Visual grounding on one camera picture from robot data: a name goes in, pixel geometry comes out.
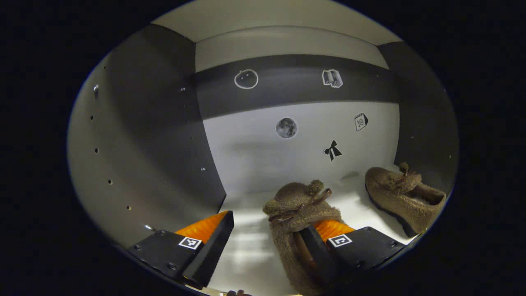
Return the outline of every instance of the black stripe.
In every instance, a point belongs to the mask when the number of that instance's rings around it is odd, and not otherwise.
[[[257,72],[249,90],[234,83],[239,71]],[[339,88],[324,85],[323,70],[338,70]],[[259,108],[338,101],[398,102],[392,73],[382,67],[322,55],[276,55],[219,65],[196,74],[201,116],[216,116]]]

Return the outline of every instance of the black sole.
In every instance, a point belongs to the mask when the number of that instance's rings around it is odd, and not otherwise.
[[[382,208],[379,204],[377,204],[371,197],[371,194],[369,193],[369,190],[367,190],[367,185],[365,185],[365,190],[367,191],[367,195],[369,196],[369,200],[372,202],[372,204],[374,204],[378,210],[380,211],[384,211],[386,213],[388,213],[390,216],[393,216],[396,218],[396,220],[398,221],[398,223],[400,223],[402,225],[402,228],[403,228],[403,231],[406,233],[406,235],[410,238],[412,238],[413,236],[417,235],[418,233],[415,232],[413,230],[413,228],[411,228],[411,226],[409,225],[409,223],[407,223],[406,220],[404,220],[404,218],[400,217],[399,215],[391,212],[391,211],[388,211],[384,208]]]

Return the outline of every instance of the gray wall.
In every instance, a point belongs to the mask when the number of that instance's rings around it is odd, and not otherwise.
[[[447,92],[425,60],[405,42],[378,46],[396,77],[400,135],[395,163],[407,162],[423,183],[451,193],[457,174],[457,120]]]
[[[104,57],[75,101],[72,182],[94,223],[123,247],[151,235],[145,225],[177,231],[217,213],[224,200],[197,103],[194,57],[193,42],[148,25]]]
[[[146,157],[185,192],[172,198],[192,199],[217,212],[225,191],[199,112],[195,43],[157,25],[139,34],[110,60],[109,70],[118,71],[110,76],[115,110]]]

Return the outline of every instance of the orange gripper pad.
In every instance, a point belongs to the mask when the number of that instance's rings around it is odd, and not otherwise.
[[[314,228],[320,234],[323,242],[327,242],[329,238],[354,231],[351,227],[334,220],[323,220],[314,224]]]
[[[196,222],[192,225],[186,226],[185,228],[176,232],[176,234],[187,236],[196,240],[202,240],[203,243],[210,239],[212,233],[214,233],[217,225],[221,222],[221,219],[226,215],[228,211],[224,211],[213,216],[210,216],[206,219],[203,219],[199,222]]]

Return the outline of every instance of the moon sticker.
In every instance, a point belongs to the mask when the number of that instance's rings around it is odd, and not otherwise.
[[[282,139],[291,139],[298,133],[298,125],[293,119],[284,118],[276,124],[276,134]]]
[[[258,73],[252,69],[239,71],[239,73],[234,77],[234,83],[237,85],[237,87],[244,90],[254,88],[258,84],[258,81]]]

